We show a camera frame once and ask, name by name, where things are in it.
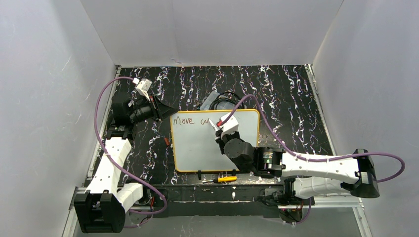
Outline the white whiteboard marker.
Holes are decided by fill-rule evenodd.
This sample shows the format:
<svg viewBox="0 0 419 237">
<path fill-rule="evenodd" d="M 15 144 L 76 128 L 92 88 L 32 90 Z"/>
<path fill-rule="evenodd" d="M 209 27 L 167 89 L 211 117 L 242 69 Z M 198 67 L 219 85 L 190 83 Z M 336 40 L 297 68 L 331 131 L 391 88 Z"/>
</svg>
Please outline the white whiteboard marker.
<svg viewBox="0 0 419 237">
<path fill-rule="evenodd" d="M 212 126 L 212 128 L 215 131 L 218 131 L 219 130 L 219 127 L 216 124 L 214 124 L 210 119 L 208 119 L 208 122 L 209 122 L 209 124 Z"/>
</svg>

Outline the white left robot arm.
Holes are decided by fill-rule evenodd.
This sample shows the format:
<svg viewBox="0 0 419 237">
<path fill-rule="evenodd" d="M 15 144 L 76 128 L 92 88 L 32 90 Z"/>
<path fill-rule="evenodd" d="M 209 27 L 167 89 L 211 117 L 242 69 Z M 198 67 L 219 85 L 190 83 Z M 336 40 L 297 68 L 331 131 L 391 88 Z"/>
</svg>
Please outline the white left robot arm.
<svg viewBox="0 0 419 237">
<path fill-rule="evenodd" d="M 83 233 L 120 233 L 126 213 L 143 198 L 143 185 L 130 182 L 118 187 L 121 168 L 132 148 L 137 123 L 153 119 L 162 121 L 178 112 L 156 96 L 140 95 L 131 100 L 112 97 L 112 122 L 103 142 L 105 151 L 92 181 L 82 194 L 76 194 L 74 207 Z"/>
</svg>

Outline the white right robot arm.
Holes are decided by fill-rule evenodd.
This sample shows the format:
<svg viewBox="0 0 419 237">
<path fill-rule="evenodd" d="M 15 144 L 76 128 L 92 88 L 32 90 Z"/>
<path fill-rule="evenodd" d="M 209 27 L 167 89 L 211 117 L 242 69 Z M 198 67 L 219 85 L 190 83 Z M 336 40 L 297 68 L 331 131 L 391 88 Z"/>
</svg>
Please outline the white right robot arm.
<svg viewBox="0 0 419 237">
<path fill-rule="evenodd" d="M 349 193 L 358 198 L 380 196 L 373 161 L 369 155 L 354 153 L 352 157 L 292 155 L 282 148 L 255 147 L 240 138 L 239 132 L 215 132 L 220 152 L 241 173 L 273 179 L 287 177 L 282 195 L 308 199 L 331 193 Z"/>
</svg>

